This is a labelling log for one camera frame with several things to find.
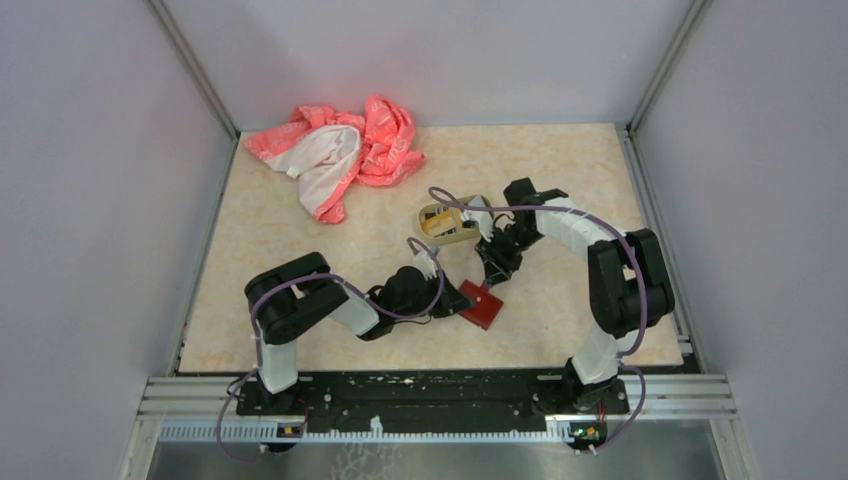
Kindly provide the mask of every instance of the metal frame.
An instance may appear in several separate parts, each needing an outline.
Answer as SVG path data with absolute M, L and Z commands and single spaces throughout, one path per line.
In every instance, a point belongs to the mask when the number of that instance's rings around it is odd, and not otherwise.
M 198 91 L 206 101 L 210 111 L 221 123 L 224 130 L 233 139 L 233 149 L 228 159 L 227 173 L 232 165 L 232 159 L 237 148 L 240 132 L 232 122 L 227 110 L 208 79 L 200 62 L 197 60 L 185 37 L 180 32 L 176 22 L 163 0 L 145 0 L 154 17 L 159 22 L 166 37 L 169 39 L 177 57 L 191 75 Z M 675 34 L 662 62 L 657 68 L 653 79 L 643 94 L 633 118 L 627 124 L 617 124 L 616 129 L 621 143 L 631 182 L 634 186 L 643 217 L 649 227 L 658 232 L 670 278 L 678 295 L 678 310 L 674 321 L 678 332 L 681 352 L 684 357 L 697 360 L 701 371 L 708 369 L 703 357 L 703 349 L 698 342 L 698 336 L 691 324 L 690 312 L 687 310 L 686 292 L 677 274 L 675 253 L 665 231 L 662 214 L 654 196 L 650 177 L 645 170 L 645 163 L 639 148 L 638 131 L 651 111 L 656 99 L 670 77 L 675 65 L 681 57 L 692 32 L 700 23 L 712 0 L 693 0 L 687 14 Z M 227 175 L 222 178 L 223 192 Z M 221 205 L 219 197 L 213 217 L 210 219 L 208 238 L 203 255 L 196 268 L 199 283 L 203 264 L 211 243 L 217 214 Z M 197 285 L 187 298 L 183 317 L 187 322 L 194 303 Z M 178 366 L 179 354 L 182 350 L 183 338 L 176 351 L 170 374 L 174 374 Z M 139 406 L 130 444 L 121 471 L 124 479 L 145 479 L 153 461 L 155 445 L 159 441 L 214 441 L 214 428 L 217 416 L 226 398 L 226 387 L 237 377 L 153 377 L 150 378 Z M 640 385 L 636 378 L 622 376 L 629 397 L 640 394 Z M 724 475 L 728 479 L 746 478 L 759 479 L 761 475 L 748 448 L 747 440 L 742 431 L 736 405 L 733 400 L 727 379 L 723 374 L 648 374 L 647 398 L 642 414 L 637 421 L 687 421 L 708 420 L 710 422 L 716 458 L 721 463 Z M 223 436 L 228 442 L 274 442 L 294 441 L 280 440 L 276 437 L 276 427 L 281 425 L 299 424 L 303 417 L 239 417 L 235 414 L 236 405 L 233 403 L 224 415 Z M 610 415 L 611 420 L 622 420 L 626 415 Z M 568 422 L 594 420 L 594 415 L 548 415 L 547 431 L 525 432 L 526 434 L 390 434 L 382 431 L 379 425 L 372 425 L 371 432 L 356 434 L 310 434 L 307 433 L 299 441 L 305 442 L 516 442 L 516 441 L 556 441 L 563 440 L 564 426 Z
M 639 104 L 636 106 L 633 118 L 628 123 L 628 131 L 635 133 L 642 126 L 645 117 L 654 106 L 657 97 L 665 86 L 665 82 L 668 81 L 671 72 L 680 60 L 692 33 L 700 24 L 701 19 L 704 18 L 711 4 L 712 0 L 693 0 L 692 4 L 689 5 L 689 10 L 683 17 L 683 23 L 680 24 L 680 27 L 674 34 L 671 45 L 668 46 L 668 50 L 666 50 L 660 65 L 657 67 L 657 71 L 654 73 L 654 77 L 651 79 L 651 83 L 648 84 L 648 89 L 642 94 L 642 99 L 639 100 Z
M 546 380 L 556 381 L 556 376 Z M 156 441 L 215 441 L 214 429 L 224 402 L 227 387 L 239 376 L 221 377 L 153 377 L 139 406 L 133 432 L 133 455 L 128 472 L 137 471 L 139 464 L 151 453 L 151 443 Z M 631 398 L 638 398 L 641 385 L 632 375 L 622 376 L 625 390 Z M 711 420 L 730 422 L 738 420 L 736 404 L 727 383 L 721 374 L 670 374 L 646 375 L 646 400 L 642 414 L 636 420 L 674 421 Z M 309 382 L 308 376 L 301 381 Z M 625 420 L 629 414 L 609 415 L 609 420 Z M 236 404 L 231 403 L 224 414 L 225 426 L 230 429 L 225 435 L 228 442 L 293 442 L 293 439 L 276 436 L 278 426 L 298 425 L 303 421 L 299 415 L 273 417 L 241 417 L 236 415 Z M 363 442 L 426 442 L 452 443 L 457 441 L 486 441 L 514 443 L 561 442 L 558 428 L 569 422 L 595 421 L 596 414 L 547 415 L 548 429 L 539 432 L 503 432 L 498 434 L 392 434 L 382 428 L 371 432 L 356 433 L 307 433 L 304 442 L 344 443 L 352 440 Z
M 174 17 L 171 15 L 171 11 L 165 5 L 165 2 L 162 0 L 145 0 L 144 3 L 150 7 L 153 17 L 156 18 L 159 26 L 162 28 L 162 32 L 171 43 L 174 54 L 176 54 L 180 63 L 182 63 L 183 67 L 185 67 L 188 71 L 191 79 L 194 81 L 194 85 L 197 87 L 197 91 L 203 97 L 203 100 L 206 102 L 206 105 L 209 107 L 212 115 L 218 119 L 221 127 L 226 130 L 230 138 L 238 141 L 239 131 L 233 123 L 232 118 L 230 118 L 230 114 L 227 113 L 227 109 L 224 107 L 224 102 L 221 101 L 221 98 L 218 96 L 218 92 L 215 91 L 215 88 L 212 86 L 212 82 L 209 81 L 206 71 L 197 60 L 197 56 L 195 56 L 188 44 L 188 41 L 186 41 L 177 26 L 177 22 L 174 20 Z

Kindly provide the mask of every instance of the marble-patterned surface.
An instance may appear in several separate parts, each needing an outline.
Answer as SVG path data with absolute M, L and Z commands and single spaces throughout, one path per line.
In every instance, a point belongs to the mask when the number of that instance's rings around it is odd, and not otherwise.
M 242 141 L 249 137 L 243 135 Z M 337 273 L 367 289 L 411 261 L 404 239 L 415 234 L 427 187 L 457 197 L 486 195 L 504 205 L 503 188 L 529 176 L 538 190 L 561 188 L 574 201 L 624 229 L 642 225 L 627 167 L 611 124 L 420 128 L 415 149 L 427 164 L 395 188 L 353 185 L 348 217 L 319 224 L 301 207 L 296 182 L 272 172 L 242 146 L 234 160 L 203 272 L 180 371 L 247 370 L 255 362 L 245 284 L 295 257 L 320 251 Z M 442 247 L 440 260 L 457 287 L 479 283 L 474 241 Z M 403 324 L 364 342 L 325 319 L 298 341 L 301 370 L 495 368 L 563 365 L 593 324 L 583 261 L 543 239 L 525 253 L 513 279 L 492 289 L 505 305 L 484 331 L 454 316 Z M 682 363 L 670 318 L 649 330 L 630 363 Z

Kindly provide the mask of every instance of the red block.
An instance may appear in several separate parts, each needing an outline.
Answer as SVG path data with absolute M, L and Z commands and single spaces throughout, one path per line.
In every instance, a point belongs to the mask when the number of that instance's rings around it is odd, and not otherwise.
M 465 280 L 459 286 L 459 291 L 465 296 L 476 302 L 476 305 L 462 313 L 469 322 L 477 325 L 483 330 L 488 330 L 495 321 L 495 317 L 503 307 L 503 300 L 489 293 L 489 289 L 485 285 L 474 285 Z

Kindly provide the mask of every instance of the white cable carrier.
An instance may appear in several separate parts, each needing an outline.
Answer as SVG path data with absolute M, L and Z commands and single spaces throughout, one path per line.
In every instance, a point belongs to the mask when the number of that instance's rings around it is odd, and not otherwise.
M 544 432 L 489 433 L 386 433 L 380 417 L 371 419 L 369 432 L 309 433 L 300 437 L 279 437 L 280 427 L 292 426 L 271 420 L 256 422 L 224 421 L 221 440 L 229 443 L 572 443 L 568 422 L 547 420 Z M 215 422 L 207 420 L 166 421 L 159 437 L 162 442 L 214 442 Z

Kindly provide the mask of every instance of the cable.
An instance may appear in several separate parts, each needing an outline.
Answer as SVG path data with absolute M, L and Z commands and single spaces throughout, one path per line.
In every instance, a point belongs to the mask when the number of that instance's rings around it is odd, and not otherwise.
M 587 218 L 590 221 L 594 222 L 604 230 L 608 231 L 612 234 L 616 240 L 621 243 L 622 247 L 624 247 L 624 252 L 627 254 L 627 259 L 630 261 L 630 265 L 633 268 L 633 272 L 636 274 L 636 287 L 639 291 L 639 333 L 636 335 L 636 341 L 633 342 L 633 345 L 624 352 L 618 352 L 617 356 L 619 359 L 626 357 L 628 355 L 633 355 L 639 347 L 642 345 L 642 340 L 645 337 L 645 330 L 648 328 L 648 296 L 645 291 L 645 277 L 642 274 L 642 269 L 639 267 L 639 262 L 636 259 L 636 254 L 633 253 L 633 249 L 630 245 L 627 244 L 627 240 L 625 240 L 624 236 L 616 230 L 615 227 L 605 222 L 604 220 L 592 215 L 589 212 L 585 212 L 583 210 L 579 210 L 576 208 L 568 208 L 568 207 L 558 207 L 554 205 L 516 205 L 516 206 L 508 206 L 508 207 L 475 207 L 471 205 L 466 205 L 460 202 L 453 194 L 448 192 L 447 190 L 440 187 L 430 187 L 428 190 L 430 197 L 432 197 L 437 202 L 442 205 L 448 207 L 458 208 L 460 210 L 471 210 L 476 212 L 520 212 L 520 211 L 548 211 L 548 212 L 562 212 L 569 213 L 572 215 L 580 215 L 581 217 Z M 438 196 L 437 194 L 442 194 L 447 199 Z M 642 394 L 639 397 L 639 403 L 636 405 L 636 408 L 633 409 L 633 413 L 630 415 L 630 418 L 624 422 L 621 429 L 619 429 L 615 434 L 607 439 L 607 441 L 597 447 L 594 450 L 584 450 L 584 452 L 597 454 L 598 452 L 604 450 L 605 448 L 612 445 L 621 434 L 623 434 L 633 421 L 636 419 L 636 416 L 642 411 L 642 406 L 645 404 L 645 396 L 646 396 L 646 385 L 645 385 L 645 375 L 636 367 L 630 367 L 626 365 L 621 365 L 620 368 L 622 370 L 628 370 L 634 372 L 639 376 L 639 382 L 642 384 Z
M 583 453 L 591 453 L 593 455 L 597 455 L 598 452 L 601 452 L 601 451 L 609 448 L 610 445 L 612 445 L 616 440 L 618 440 L 621 437 L 621 435 L 624 434 L 624 432 L 628 428 L 630 428 L 630 425 L 632 425 L 633 421 L 636 420 L 636 416 L 639 415 L 639 413 L 642 412 L 642 407 L 645 405 L 645 397 L 647 396 L 647 393 L 646 393 L 647 392 L 647 390 L 646 390 L 647 386 L 645 384 L 645 374 L 642 373 L 642 370 L 639 370 L 636 367 L 630 367 L 630 366 L 627 366 L 627 365 L 622 365 L 621 369 L 633 372 L 633 373 L 635 373 L 636 375 L 639 376 L 639 383 L 642 384 L 642 394 L 639 395 L 639 403 L 636 404 L 636 408 L 633 409 L 633 412 L 630 414 L 630 417 L 624 422 L 624 425 L 622 425 L 621 428 L 618 429 L 617 432 L 615 432 L 611 437 L 609 437 L 606 442 L 604 442 L 603 444 L 601 444 L 600 446 L 597 446 L 597 447 L 593 446 L 593 449 L 580 450 Z
M 238 392 L 241 391 L 241 388 L 244 386 L 245 383 L 247 383 L 247 381 L 251 377 L 259 374 L 259 369 L 262 367 L 262 340 L 261 340 L 260 330 L 259 330 L 259 313 L 262 311 L 262 308 L 265 306 L 265 304 L 268 303 L 268 300 L 270 300 L 271 297 L 273 297 L 274 295 L 286 290 L 287 288 L 290 288 L 294 285 L 297 285 L 299 283 L 311 282 L 313 280 L 333 280 L 334 282 L 341 283 L 347 289 L 352 291 L 356 296 L 365 300 L 365 302 L 368 303 L 368 305 L 370 305 L 374 310 L 377 310 L 378 312 L 381 312 L 381 313 L 388 315 L 392 318 L 397 318 L 397 319 L 404 320 L 404 321 L 407 321 L 407 320 L 411 321 L 410 319 L 421 317 L 421 316 L 427 314 L 427 312 L 429 312 L 430 310 L 432 310 L 433 307 L 436 306 L 436 302 L 439 301 L 439 297 L 442 296 L 442 292 L 444 291 L 444 288 L 445 288 L 445 272 L 442 269 L 442 264 L 439 262 L 439 259 L 436 258 L 436 254 L 433 253 L 433 251 L 430 250 L 430 248 L 427 247 L 427 245 L 424 242 L 422 242 L 421 240 L 418 240 L 417 238 L 409 237 L 409 238 L 406 239 L 406 243 L 409 245 L 409 247 L 415 253 L 418 253 L 418 250 L 415 248 L 415 245 L 417 244 L 419 247 L 421 247 L 421 249 L 424 250 L 424 252 L 430 257 L 430 259 L 436 265 L 436 270 L 439 273 L 439 288 L 436 290 L 436 295 L 433 297 L 433 301 L 431 301 L 430 304 L 427 305 L 427 307 L 424 308 L 424 310 L 422 310 L 418 313 L 414 313 L 412 315 L 400 315 L 400 314 L 391 312 L 389 310 L 386 310 L 383 307 L 374 303 L 374 301 L 371 300 L 368 297 L 368 295 L 362 293 L 361 290 L 356 288 L 354 285 L 348 283 L 347 280 L 345 280 L 341 276 L 336 275 L 334 273 L 313 273 L 311 275 L 304 275 L 302 277 L 295 278 L 295 279 L 289 280 L 287 282 L 283 282 L 280 285 L 277 285 L 276 287 L 272 288 L 271 290 L 268 290 L 264 295 L 259 297 L 259 300 L 256 301 L 256 303 L 253 305 L 253 308 L 250 311 L 250 326 L 253 328 L 253 339 L 254 339 L 254 345 L 256 347 L 256 366 L 253 368 L 253 370 L 248 372 L 247 375 L 242 377 L 242 379 L 239 380 L 238 383 L 236 383 L 235 388 L 233 388 L 232 391 L 229 392 L 229 396 L 227 397 L 226 401 L 224 401 L 224 407 L 221 409 L 221 413 L 218 415 L 218 422 L 215 425 L 215 439 L 217 440 L 218 446 L 221 448 L 221 451 L 223 451 L 224 454 L 227 457 L 229 457 L 230 459 L 235 460 L 237 462 L 241 462 L 241 463 L 256 463 L 256 462 L 258 462 L 262 459 L 262 455 L 259 455 L 259 456 L 254 457 L 254 458 L 240 458 L 240 457 L 236 457 L 235 455 L 233 455 L 229 451 L 227 451 L 226 447 L 224 447 L 224 442 L 221 440 L 221 424 L 224 421 L 224 413 L 226 412 L 227 407 L 230 406 L 230 403 L 233 401 L 233 398 L 235 398 L 235 396 L 238 395 Z
M 416 325 L 427 325 L 431 321 L 432 321 L 432 319 L 427 319 L 423 322 L 419 322 L 418 320 L 398 320 L 397 322 L 395 322 L 395 325 L 400 324 L 400 323 L 414 323 Z
M 624 352 L 618 352 L 618 357 L 626 357 L 628 355 L 633 355 L 639 350 L 639 347 L 642 345 L 642 340 L 645 337 L 645 330 L 648 328 L 648 296 L 645 291 L 645 277 L 642 275 L 642 269 L 639 267 L 639 262 L 636 260 L 636 254 L 633 253 L 633 249 L 630 245 L 627 244 L 627 240 L 624 239 L 624 236 L 616 230 L 615 227 L 610 225 L 609 223 L 601 220 L 600 218 L 592 215 L 589 212 L 585 212 L 583 210 L 578 210 L 576 208 L 568 208 L 568 207 L 558 207 L 554 205 L 516 205 L 516 206 L 508 206 L 508 207 L 475 207 L 471 205 L 466 205 L 460 202 L 453 194 L 440 187 L 430 187 L 428 190 L 430 196 L 441 203 L 442 205 L 446 205 L 448 207 L 458 208 L 460 210 L 471 210 L 475 212 L 522 212 L 522 211 L 547 211 L 547 212 L 562 212 L 562 213 L 570 213 L 572 215 L 580 215 L 581 217 L 587 218 L 590 221 L 594 222 L 604 230 L 608 231 L 612 236 L 618 240 L 621 245 L 624 247 L 624 252 L 627 254 L 627 259 L 630 261 L 630 266 L 633 268 L 633 272 L 636 274 L 636 287 L 639 291 L 639 333 L 636 335 L 636 341 L 633 342 L 633 346 L 631 346 L 628 350 Z M 442 194 L 447 199 L 440 197 L 438 194 Z
M 230 460 L 234 460 L 239 463 L 257 463 L 262 460 L 262 457 L 265 455 L 265 452 L 260 453 L 259 455 L 253 458 L 243 458 L 237 457 L 227 450 L 227 447 L 224 446 L 224 441 L 221 439 L 221 424 L 224 423 L 224 414 L 227 412 L 227 408 L 229 408 L 230 403 L 233 401 L 233 398 L 241 391 L 241 388 L 250 380 L 250 377 L 259 373 L 259 368 L 254 368 L 253 370 L 247 372 L 247 375 L 241 378 L 241 380 L 236 383 L 236 387 L 233 389 L 233 392 L 224 400 L 224 408 L 221 409 L 221 412 L 218 414 L 218 422 L 215 424 L 215 441 L 218 442 L 218 446 L 221 447 L 221 451 L 224 452 L 224 455 L 227 456 Z
M 510 221 L 513 221 L 513 222 L 515 221 L 515 218 L 510 217 L 509 215 L 507 215 L 505 213 L 501 213 L 501 214 L 495 216 L 495 219 L 492 221 L 492 225 L 498 226 L 498 220 L 500 220 L 503 217 L 509 218 Z

